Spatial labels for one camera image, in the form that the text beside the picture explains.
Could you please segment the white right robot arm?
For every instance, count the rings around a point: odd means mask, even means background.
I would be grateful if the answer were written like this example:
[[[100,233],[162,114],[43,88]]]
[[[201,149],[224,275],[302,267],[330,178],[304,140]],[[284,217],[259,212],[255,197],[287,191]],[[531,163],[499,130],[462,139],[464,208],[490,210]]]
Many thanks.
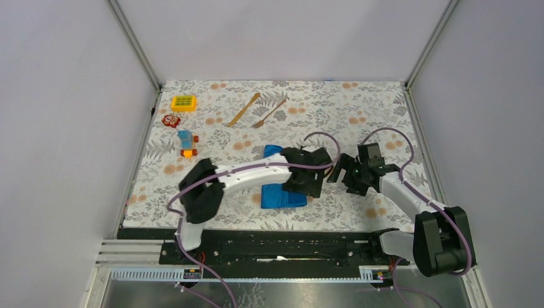
[[[464,275],[476,263],[467,213],[425,196],[396,164],[386,163],[377,143],[360,144],[358,156],[341,154],[328,178],[351,194],[370,189],[394,202],[413,222],[412,232],[387,228],[372,233],[368,256],[376,264],[392,256],[414,262],[426,277]]]

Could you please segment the blue cloth napkin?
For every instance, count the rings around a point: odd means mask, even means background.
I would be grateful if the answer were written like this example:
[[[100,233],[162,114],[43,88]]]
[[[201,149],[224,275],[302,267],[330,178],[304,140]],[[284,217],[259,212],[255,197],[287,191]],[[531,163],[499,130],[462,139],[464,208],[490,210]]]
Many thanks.
[[[261,187],[260,207],[262,209],[290,209],[306,205],[305,195],[284,191],[281,184],[267,184]]]

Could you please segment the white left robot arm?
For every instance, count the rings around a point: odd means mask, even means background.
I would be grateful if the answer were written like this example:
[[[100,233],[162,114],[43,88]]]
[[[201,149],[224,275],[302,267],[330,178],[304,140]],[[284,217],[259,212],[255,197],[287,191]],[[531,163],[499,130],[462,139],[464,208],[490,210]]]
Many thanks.
[[[178,185],[176,199],[183,212],[174,255],[185,264],[198,258],[204,224],[216,216],[225,196],[252,187],[279,185],[282,191],[319,198],[325,170],[332,165],[325,148],[284,148],[239,165],[216,166],[208,158],[199,161]]]

